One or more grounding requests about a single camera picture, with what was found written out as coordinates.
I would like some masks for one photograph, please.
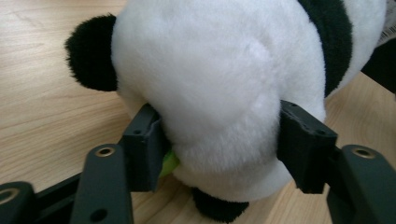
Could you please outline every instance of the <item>stuffed panda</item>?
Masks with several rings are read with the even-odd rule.
[[[76,80],[163,118],[173,174],[231,222],[290,181],[276,158],[280,101],[325,119],[324,98],[369,60],[386,0],[131,0],[66,41]]]

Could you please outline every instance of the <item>plush leg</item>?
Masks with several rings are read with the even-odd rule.
[[[247,208],[248,203],[230,203],[214,198],[199,189],[192,189],[192,197],[198,210],[218,222],[233,222]]]

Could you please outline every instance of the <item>wooden floor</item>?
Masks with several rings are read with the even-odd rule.
[[[81,88],[70,77],[64,41],[80,22],[118,14],[125,1],[0,1],[0,184],[40,191],[79,173],[86,153],[116,143],[129,118],[116,93]],[[395,96],[360,74],[327,100],[338,146],[360,144],[396,167]],[[172,176],[155,193],[134,193],[135,223],[213,223]],[[235,223],[331,223],[325,195],[289,183],[253,203]]]

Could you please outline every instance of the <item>black ear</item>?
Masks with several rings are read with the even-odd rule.
[[[115,22],[116,17],[110,14],[84,21],[65,42],[73,77],[86,88],[117,90],[116,71],[111,62]]]

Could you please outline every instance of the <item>green object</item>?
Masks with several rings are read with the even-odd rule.
[[[180,164],[180,160],[175,155],[174,151],[169,150],[163,157],[163,169],[161,170],[160,177],[171,174]]]

